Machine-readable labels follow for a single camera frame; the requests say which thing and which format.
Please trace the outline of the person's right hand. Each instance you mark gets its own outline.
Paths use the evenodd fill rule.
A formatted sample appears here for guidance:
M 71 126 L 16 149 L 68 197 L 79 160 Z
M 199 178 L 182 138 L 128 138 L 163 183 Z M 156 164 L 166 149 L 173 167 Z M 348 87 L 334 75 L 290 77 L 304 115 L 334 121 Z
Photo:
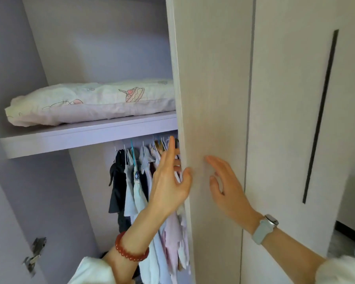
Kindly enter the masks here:
M 252 234 L 262 219 L 262 215 L 250 205 L 232 167 L 225 160 L 215 156 L 206 156 L 205 161 L 213 167 L 214 176 L 224 194 L 212 196 L 214 202 L 230 219 Z

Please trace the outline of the person's left hand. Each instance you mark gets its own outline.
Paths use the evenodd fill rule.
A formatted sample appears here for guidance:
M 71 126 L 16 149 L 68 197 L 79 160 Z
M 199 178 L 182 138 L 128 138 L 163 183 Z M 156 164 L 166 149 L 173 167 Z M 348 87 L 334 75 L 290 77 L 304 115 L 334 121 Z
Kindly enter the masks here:
M 181 188 L 182 166 L 176 158 L 180 150 L 176 148 L 176 140 L 169 137 L 166 151 L 161 155 L 159 165 L 153 176 L 151 196 L 148 209 L 156 214 L 161 221 L 167 219 L 188 198 L 190 191 Z

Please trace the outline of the light wood wardrobe door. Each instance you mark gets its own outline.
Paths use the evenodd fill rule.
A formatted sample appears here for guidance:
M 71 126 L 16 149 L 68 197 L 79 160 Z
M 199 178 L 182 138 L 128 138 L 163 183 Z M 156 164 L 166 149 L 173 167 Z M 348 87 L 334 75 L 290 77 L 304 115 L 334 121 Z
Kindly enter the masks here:
M 226 160 L 244 183 L 254 0 L 166 0 L 195 284 L 240 284 L 242 230 L 215 205 L 204 156 Z

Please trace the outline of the person's left forearm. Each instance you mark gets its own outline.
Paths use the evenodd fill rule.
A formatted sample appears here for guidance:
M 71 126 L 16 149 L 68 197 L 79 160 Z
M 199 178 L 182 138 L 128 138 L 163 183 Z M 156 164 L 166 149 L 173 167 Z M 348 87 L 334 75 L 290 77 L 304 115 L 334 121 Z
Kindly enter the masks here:
M 150 243 L 164 221 L 147 207 L 126 232 L 117 236 L 115 245 L 104 256 L 116 284 L 131 283 L 138 263 L 149 256 Z

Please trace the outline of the person's right forearm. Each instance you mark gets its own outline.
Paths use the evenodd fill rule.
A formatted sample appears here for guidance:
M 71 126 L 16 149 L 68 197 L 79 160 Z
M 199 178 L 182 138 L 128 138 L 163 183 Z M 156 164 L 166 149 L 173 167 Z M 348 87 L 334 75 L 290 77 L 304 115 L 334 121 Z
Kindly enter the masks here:
M 279 228 L 266 235 L 262 246 L 294 283 L 314 282 L 318 268 L 326 261 Z

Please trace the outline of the row of hanging clothes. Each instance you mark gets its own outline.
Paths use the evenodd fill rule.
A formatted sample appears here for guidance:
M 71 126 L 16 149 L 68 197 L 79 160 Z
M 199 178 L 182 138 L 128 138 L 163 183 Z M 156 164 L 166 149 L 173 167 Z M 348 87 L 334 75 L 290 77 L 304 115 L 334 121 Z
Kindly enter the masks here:
M 149 146 L 122 149 L 110 168 L 113 184 L 109 213 L 118 213 L 120 234 L 126 232 L 149 203 L 154 173 L 169 141 L 160 139 Z M 161 225 L 150 244 L 148 258 L 138 266 L 133 278 L 143 284 L 178 284 L 181 271 L 190 273 L 187 217 L 184 204 Z

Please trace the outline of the grey wristwatch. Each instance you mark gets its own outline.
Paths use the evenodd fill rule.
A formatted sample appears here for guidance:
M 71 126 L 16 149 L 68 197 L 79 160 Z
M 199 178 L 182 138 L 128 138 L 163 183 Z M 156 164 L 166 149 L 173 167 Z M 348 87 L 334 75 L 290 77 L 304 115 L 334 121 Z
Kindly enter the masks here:
M 252 234 L 252 239 L 257 245 L 261 245 L 265 237 L 272 233 L 274 229 L 279 225 L 279 221 L 272 215 L 266 214 L 259 221 L 259 224 Z

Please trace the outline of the lilac wardrobe shelf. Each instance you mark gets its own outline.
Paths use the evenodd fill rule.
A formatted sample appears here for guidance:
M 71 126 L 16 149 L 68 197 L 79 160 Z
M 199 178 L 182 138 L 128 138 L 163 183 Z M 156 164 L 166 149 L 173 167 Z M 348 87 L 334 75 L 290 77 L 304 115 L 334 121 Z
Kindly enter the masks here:
M 175 111 L 40 129 L 0 139 L 7 158 L 31 156 L 178 129 Z

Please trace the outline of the folded cartoon print quilt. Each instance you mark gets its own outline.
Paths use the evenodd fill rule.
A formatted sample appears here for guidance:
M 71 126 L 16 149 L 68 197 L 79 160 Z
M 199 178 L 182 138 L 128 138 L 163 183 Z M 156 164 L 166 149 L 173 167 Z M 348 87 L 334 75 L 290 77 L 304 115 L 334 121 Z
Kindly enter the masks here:
M 172 79 L 57 84 L 13 98 L 5 109 L 14 126 L 57 126 L 174 111 Z

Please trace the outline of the white left sleeve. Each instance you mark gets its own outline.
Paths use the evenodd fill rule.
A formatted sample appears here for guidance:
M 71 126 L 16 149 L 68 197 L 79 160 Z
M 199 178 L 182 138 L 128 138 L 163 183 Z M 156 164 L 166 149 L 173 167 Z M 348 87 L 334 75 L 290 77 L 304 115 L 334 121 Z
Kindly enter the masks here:
M 104 260 L 84 257 L 67 284 L 116 284 L 112 268 Z

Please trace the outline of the white sleeve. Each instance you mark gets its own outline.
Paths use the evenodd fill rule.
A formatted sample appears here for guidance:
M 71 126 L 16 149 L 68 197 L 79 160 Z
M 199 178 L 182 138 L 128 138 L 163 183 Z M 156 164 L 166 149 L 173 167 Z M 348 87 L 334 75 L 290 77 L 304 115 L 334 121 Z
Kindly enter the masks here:
M 112 268 L 104 260 L 84 257 L 67 284 L 116 284 Z
M 326 260 L 316 272 L 315 284 L 355 284 L 355 258 L 342 256 Z

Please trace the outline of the white right sleeve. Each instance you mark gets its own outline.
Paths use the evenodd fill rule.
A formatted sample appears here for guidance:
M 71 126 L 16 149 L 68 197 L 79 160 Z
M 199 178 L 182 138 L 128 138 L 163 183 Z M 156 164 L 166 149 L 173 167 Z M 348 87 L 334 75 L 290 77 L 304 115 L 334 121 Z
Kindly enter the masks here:
M 355 284 L 355 258 L 342 256 L 326 260 L 316 272 L 315 284 Z

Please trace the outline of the lilac wardrobe body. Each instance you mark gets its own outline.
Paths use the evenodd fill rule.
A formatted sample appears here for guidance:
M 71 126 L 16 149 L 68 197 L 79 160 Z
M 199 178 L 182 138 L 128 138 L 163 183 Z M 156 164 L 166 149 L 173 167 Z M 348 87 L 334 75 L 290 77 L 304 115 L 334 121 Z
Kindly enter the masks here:
M 171 79 L 165 0 L 0 0 L 0 139 L 18 127 L 13 98 L 65 83 Z M 118 234 L 109 214 L 110 166 L 130 140 L 9 159 L 0 142 L 0 284 L 67 284 L 81 259 L 100 257 Z M 23 261 L 47 244 L 34 277 Z

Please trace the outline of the metal door hinge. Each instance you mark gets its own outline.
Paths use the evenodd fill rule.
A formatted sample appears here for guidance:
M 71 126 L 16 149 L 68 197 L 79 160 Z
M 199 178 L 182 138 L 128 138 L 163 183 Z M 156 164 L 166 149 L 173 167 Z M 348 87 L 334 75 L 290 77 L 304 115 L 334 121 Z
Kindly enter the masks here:
M 36 274 L 35 266 L 38 259 L 41 257 L 46 244 L 47 244 L 46 237 L 40 237 L 40 238 L 37 237 L 33 241 L 33 244 L 31 245 L 31 251 L 33 255 L 30 257 L 26 257 L 23 261 L 23 265 L 24 267 L 26 267 L 28 273 L 30 274 L 30 277 L 34 277 L 34 275 Z

